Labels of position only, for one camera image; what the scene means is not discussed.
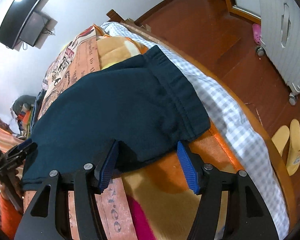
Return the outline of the orange sleeve forearm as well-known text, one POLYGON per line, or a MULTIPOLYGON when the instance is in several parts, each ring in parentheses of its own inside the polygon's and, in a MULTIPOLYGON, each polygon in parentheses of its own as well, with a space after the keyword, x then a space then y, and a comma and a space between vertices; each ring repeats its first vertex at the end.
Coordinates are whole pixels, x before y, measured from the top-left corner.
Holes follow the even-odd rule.
POLYGON ((0 194, 1 209, 1 229, 9 239, 14 239, 17 228, 22 219, 22 214, 18 212, 9 199, 5 199, 0 194))

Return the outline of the left hand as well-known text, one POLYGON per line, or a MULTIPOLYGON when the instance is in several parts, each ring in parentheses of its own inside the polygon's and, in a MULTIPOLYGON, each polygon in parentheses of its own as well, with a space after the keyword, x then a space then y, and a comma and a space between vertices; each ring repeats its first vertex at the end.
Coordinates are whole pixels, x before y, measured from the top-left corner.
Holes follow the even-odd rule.
POLYGON ((19 171, 8 172, 0 183, 0 194, 4 200, 9 200, 16 209, 21 210, 23 205, 23 191, 20 187, 19 171))

